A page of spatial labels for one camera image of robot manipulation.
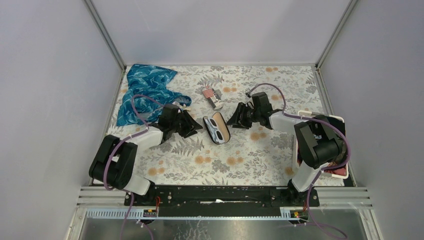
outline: black mounting plate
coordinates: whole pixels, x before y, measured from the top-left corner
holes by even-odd
[[[133,205],[154,207],[155,197],[159,197],[159,217],[278,217],[280,207],[305,205],[304,201],[285,200],[285,191],[288,192],[286,187],[276,186],[155,185],[148,198],[135,194]],[[129,206],[130,201],[126,197],[124,205]],[[320,205],[315,189],[309,204]]]
[[[306,197],[302,201],[293,203],[286,196],[289,194],[289,190],[285,187],[278,187],[271,189],[269,192],[271,195],[271,206],[273,207],[303,207],[305,205]],[[312,189],[309,195],[309,206],[310,207],[319,207],[320,201],[318,199],[317,190]]]

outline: white container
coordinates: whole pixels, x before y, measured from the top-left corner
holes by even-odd
[[[316,114],[316,113],[311,112],[311,111],[304,111],[304,110],[300,110],[300,111],[297,112],[297,115],[303,116],[303,117],[315,117],[319,114]],[[342,121],[343,123],[345,123],[345,120],[340,116],[334,116],[334,115],[328,115],[328,116],[335,118],[335,119],[338,119],[338,120]],[[294,142],[294,144],[293,144],[293,169],[299,169],[300,165],[298,164],[298,141],[295,139],[295,141],[293,141],[293,142]],[[346,175],[345,176],[337,175],[337,174],[333,174],[333,173],[329,173],[329,172],[323,172],[323,173],[321,173],[321,176],[338,178],[338,179],[347,179],[349,177],[349,163],[346,164],[345,168],[346,168]]]

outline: metal frame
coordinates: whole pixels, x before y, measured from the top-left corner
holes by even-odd
[[[108,117],[107,123],[104,126],[104,130],[103,130],[104,135],[106,135],[108,133],[109,126],[111,125],[112,115],[114,114],[117,98],[119,96],[119,91],[121,90],[121,85],[122,85],[124,76],[125,76],[125,69],[122,70],[120,78],[119,78],[119,80],[117,81],[117,84],[116,84],[116,88],[115,88],[115,92],[114,92],[115,95],[113,96],[113,101],[112,101],[112,104],[111,104],[110,109],[109,109],[109,114],[107,115],[107,117]]]
[[[105,25],[103,24],[103,21],[100,18],[99,13],[97,12],[96,7],[94,6],[92,0],[84,0],[84,3],[88,9],[88,12],[91,14],[95,24],[97,25],[98,30],[100,31],[104,41],[106,42],[106,45],[109,47],[110,52],[113,55],[113,58],[115,58],[116,63],[119,65],[121,70],[125,70],[125,62],[122,59],[121,55],[119,54],[114,42],[112,41],[112,38],[109,35]]]
[[[320,187],[318,193],[320,207],[311,209],[321,210],[351,210],[358,211],[366,236],[370,240],[383,240],[380,228],[376,222],[373,205],[366,187]],[[81,188],[77,208],[72,219],[71,228],[66,240],[78,240],[82,233],[86,218],[123,219],[128,209],[124,206],[125,192],[120,190],[108,191],[103,186],[84,186]],[[142,210],[152,209],[153,206],[134,206],[131,210],[133,218]],[[163,220],[290,220],[289,210],[301,210],[302,207],[281,207],[281,217],[158,217]]]
[[[354,10],[355,6],[357,5],[359,0],[350,0],[349,4],[346,7],[346,10],[344,11],[343,15],[340,18],[340,21],[338,22],[337,26],[335,27],[334,32],[332,33],[330,40],[328,41],[327,45],[324,48],[324,51],[322,52],[321,56],[319,57],[318,61],[316,62],[316,67],[318,69],[321,68],[324,61],[326,60],[326,57],[328,56],[331,48],[333,47],[334,42],[336,41],[337,37],[340,34],[340,31],[342,30],[343,26],[345,25],[346,21],[348,20],[349,16],[351,15],[352,11]]]
[[[94,22],[96,23],[102,37],[110,49],[113,57],[115,58],[117,64],[122,69],[122,76],[125,74],[125,62],[119,54],[115,44],[112,41],[111,36],[109,35],[99,13],[96,10],[92,0],[83,0],[88,12],[93,17]],[[334,114],[333,106],[331,104],[327,88],[323,81],[320,68],[325,62],[326,57],[328,56],[332,46],[334,45],[337,37],[339,36],[343,26],[345,25],[348,17],[351,15],[355,6],[357,5],[358,0],[350,0],[347,5],[346,10],[344,11],[339,23],[337,24],[333,34],[331,35],[330,40],[328,41],[324,51],[322,52],[318,61],[314,64],[278,64],[279,66],[311,66],[313,71],[313,76],[317,83],[317,89],[323,103],[323,109],[327,114]],[[260,63],[260,64],[248,64],[249,66],[267,66],[269,63]],[[238,66],[247,66],[247,64],[238,64]],[[119,81],[117,84],[117,90],[119,91],[122,81]],[[110,109],[109,115],[112,114],[114,106]],[[106,125],[105,132],[109,127],[109,122]],[[356,184],[355,175],[352,171],[352,167],[349,168],[350,176],[354,184]],[[369,193],[365,187],[316,187],[318,192],[318,197],[321,203],[320,207],[312,207],[312,209],[356,209],[362,219],[362,223],[366,232],[368,239],[378,239],[382,240],[382,233],[380,227],[376,221],[374,209],[372,202],[369,197]],[[65,236],[66,240],[78,240],[80,239],[81,231],[83,224],[86,218],[92,217],[90,213],[93,211],[98,211],[101,209],[106,213],[110,212],[122,212],[128,207],[124,206],[125,193],[119,190],[107,191],[102,186],[85,186],[81,188],[80,195],[78,198],[77,206],[75,209],[74,216],[72,218],[71,224],[68,229],[68,233]],[[149,206],[135,206],[133,207],[133,212],[140,212],[140,210],[151,209]],[[300,208],[280,208],[281,213],[284,214],[286,210],[301,209]],[[114,214],[114,218],[123,218],[122,214]],[[188,219],[188,220],[206,220],[203,217],[176,217],[171,219]],[[243,217],[243,218],[234,218],[234,217],[214,217],[208,218],[208,220],[275,220],[275,218],[255,218],[255,217]]]
[[[146,62],[139,62],[139,64],[149,64]],[[160,66],[173,66],[173,67],[184,67],[184,66],[219,66],[219,67],[245,67],[245,66],[273,66],[273,67],[285,67],[285,66],[312,66],[315,67],[316,63],[187,63],[187,64],[175,64],[175,63],[161,63]]]

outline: floral tablecloth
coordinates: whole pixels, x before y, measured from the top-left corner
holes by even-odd
[[[215,113],[202,95],[206,85],[213,87],[225,102],[220,112],[226,121],[239,102],[248,100],[246,91],[259,83],[272,83],[283,91],[288,113],[323,112],[310,66],[163,67],[178,71],[167,87],[192,98],[190,114],[202,126],[202,117]],[[127,89],[125,74],[107,131],[120,138],[144,129],[139,125],[116,126]],[[282,108],[283,101],[275,89],[261,86],[255,92],[266,92],[273,108]],[[159,146],[138,151],[133,174],[168,185],[287,185],[296,173],[292,169],[293,135],[258,123],[249,130],[230,127],[229,131],[230,141],[221,145],[214,144],[204,129],[185,139],[174,134]],[[343,181],[322,177],[316,185],[343,186]]]

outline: eyeglass case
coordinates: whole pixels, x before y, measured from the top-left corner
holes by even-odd
[[[210,124],[211,119],[215,121],[216,127],[214,127],[213,125],[211,126]],[[213,143],[218,145],[225,144],[230,140],[231,138],[230,131],[228,130],[224,117],[219,111],[215,112],[212,117],[204,116],[203,123],[207,131],[207,134],[209,134],[209,137]]]

